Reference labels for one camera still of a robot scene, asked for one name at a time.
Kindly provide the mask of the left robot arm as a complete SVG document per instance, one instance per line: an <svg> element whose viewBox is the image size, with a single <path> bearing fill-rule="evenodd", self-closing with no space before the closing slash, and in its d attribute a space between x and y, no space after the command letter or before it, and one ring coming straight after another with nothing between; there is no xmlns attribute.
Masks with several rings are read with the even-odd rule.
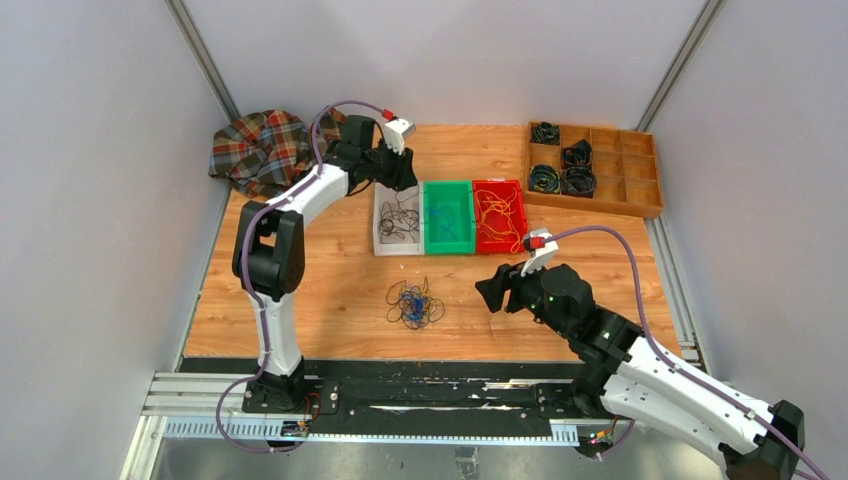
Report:
<svg viewBox="0 0 848 480"><path fill-rule="evenodd" d="M415 124L392 114L379 124L352 115L339 140L285 193L242 209L233 272L256 317L258 370L246 382L247 403L275 412L298 411L308 398L304 359L296 339L295 293L306 269L305 230L359 186L379 183L403 191L417 185L407 139Z"/></svg>

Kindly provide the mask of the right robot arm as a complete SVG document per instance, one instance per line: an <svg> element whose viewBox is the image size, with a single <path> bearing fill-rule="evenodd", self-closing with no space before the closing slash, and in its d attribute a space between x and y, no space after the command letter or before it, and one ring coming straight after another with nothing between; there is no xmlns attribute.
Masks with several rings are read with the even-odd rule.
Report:
<svg viewBox="0 0 848 480"><path fill-rule="evenodd" d="M566 264L523 274L503 264L476 282L496 313L530 312L583 362L571 400L582 415L603 412L658 430L723 468L730 479L790 479L804 449L804 414L783 400L752 398L650 343L645 330L598 305Z"/></svg>

